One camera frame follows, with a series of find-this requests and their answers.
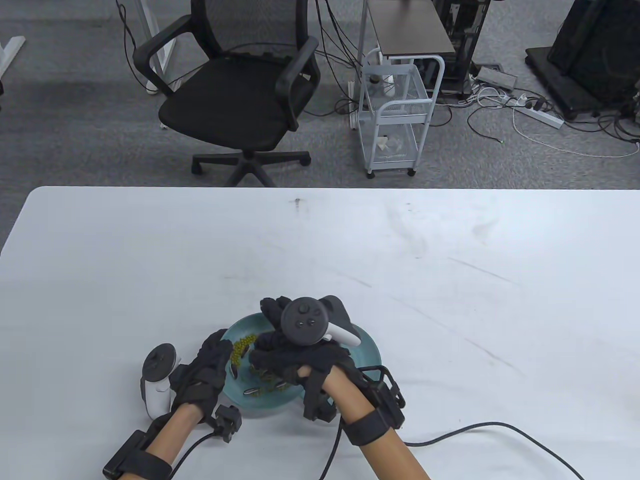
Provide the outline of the person's left hand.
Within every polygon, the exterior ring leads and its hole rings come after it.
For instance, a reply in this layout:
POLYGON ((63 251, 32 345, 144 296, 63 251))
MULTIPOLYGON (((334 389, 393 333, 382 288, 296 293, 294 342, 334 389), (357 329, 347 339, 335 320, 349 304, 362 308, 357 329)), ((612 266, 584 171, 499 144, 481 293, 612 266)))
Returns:
POLYGON ((233 352, 233 343, 223 339, 226 332, 224 328, 210 334, 195 359, 176 366, 169 375, 169 386, 174 392, 171 412, 188 404, 201 411, 201 423, 209 421, 226 384, 226 365, 233 352))

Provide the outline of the person's right hand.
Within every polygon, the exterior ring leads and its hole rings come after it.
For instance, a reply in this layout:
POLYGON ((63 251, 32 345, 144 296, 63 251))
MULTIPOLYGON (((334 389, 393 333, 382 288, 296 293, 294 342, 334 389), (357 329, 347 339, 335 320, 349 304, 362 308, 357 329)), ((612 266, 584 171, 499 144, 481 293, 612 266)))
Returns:
POLYGON ((274 327, 274 331, 261 334, 248 354, 249 363, 256 370, 266 370, 293 384, 304 384, 306 375, 299 369, 308 367, 323 376, 334 367, 342 370, 350 381, 362 384, 362 374, 355 367, 349 350, 339 343, 321 340, 313 345, 301 346, 286 338, 281 327, 282 313, 291 300, 287 297, 266 297, 260 301, 262 314, 274 327))

